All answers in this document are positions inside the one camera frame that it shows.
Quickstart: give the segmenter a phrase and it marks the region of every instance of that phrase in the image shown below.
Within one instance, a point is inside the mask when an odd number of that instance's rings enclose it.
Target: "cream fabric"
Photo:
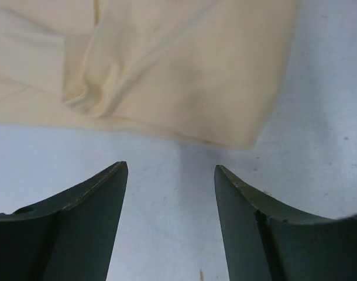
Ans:
[[[299,0],[108,2],[91,35],[61,35],[60,85],[0,73],[0,122],[251,147],[280,89]]]
[[[0,74],[61,95],[77,76],[90,37],[56,33],[0,9]]]
[[[83,34],[94,30],[98,17],[95,1],[106,0],[0,0],[0,8],[58,32]]]

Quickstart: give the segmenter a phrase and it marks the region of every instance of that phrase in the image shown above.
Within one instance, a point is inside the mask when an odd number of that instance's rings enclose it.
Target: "gray background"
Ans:
[[[357,0],[306,0],[285,86],[254,150],[0,125],[0,212],[111,163],[130,176],[108,280],[228,280],[213,172],[331,218],[357,213]]]

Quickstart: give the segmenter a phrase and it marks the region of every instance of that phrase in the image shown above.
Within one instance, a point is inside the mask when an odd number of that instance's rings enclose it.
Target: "curved edge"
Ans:
[[[54,243],[41,267],[45,281],[106,279],[127,178],[125,163],[111,166],[59,212]]]
[[[272,281],[256,219],[258,211],[237,188],[234,174],[215,169],[215,195],[230,281]]]
[[[94,193],[104,181],[107,181],[120,169],[126,169],[126,172],[128,172],[126,162],[116,162],[88,180],[76,184],[75,186],[40,202],[24,206],[12,214],[0,214],[0,222],[34,220],[57,213],[64,209],[75,207],[83,200],[86,200],[86,198]]]
[[[253,208],[255,212],[258,210],[265,215],[268,220],[277,220],[292,224],[316,224],[333,221],[329,218],[310,214],[282,203],[245,183],[224,166],[217,166],[215,172],[224,174],[241,197],[250,205],[250,208]]]

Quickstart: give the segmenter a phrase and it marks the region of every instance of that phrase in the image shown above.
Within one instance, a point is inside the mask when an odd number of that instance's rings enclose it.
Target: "dark plastic part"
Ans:
[[[357,215],[305,213],[222,166],[215,192],[230,281],[357,281]]]
[[[125,162],[11,215],[0,214],[0,281],[105,281]]]

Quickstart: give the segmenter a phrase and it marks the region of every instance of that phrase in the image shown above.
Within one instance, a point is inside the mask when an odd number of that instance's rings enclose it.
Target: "white surface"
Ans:
[[[228,280],[213,171],[331,218],[357,213],[357,0],[307,0],[286,86],[253,151],[0,125],[0,212],[118,160],[128,188],[108,280]]]

